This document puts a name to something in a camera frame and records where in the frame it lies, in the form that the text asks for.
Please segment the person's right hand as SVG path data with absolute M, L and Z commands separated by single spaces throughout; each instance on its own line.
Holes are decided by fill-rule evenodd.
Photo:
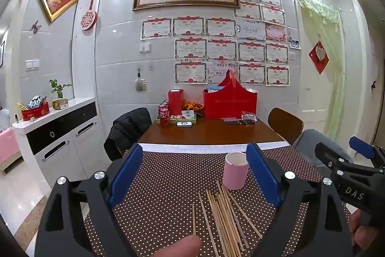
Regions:
M 352 245 L 358 245 L 362 250 L 367 250 L 377 238 L 379 231 L 368 225 L 363 225 L 361 217 L 364 214 L 360 209 L 355 210 L 348 223 Z

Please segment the person's left hand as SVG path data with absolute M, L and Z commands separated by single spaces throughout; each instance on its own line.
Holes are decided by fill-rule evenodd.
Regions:
M 153 257 L 195 257 L 201 248 L 201 240 L 196 235 L 180 239 L 172 245 L 156 251 Z

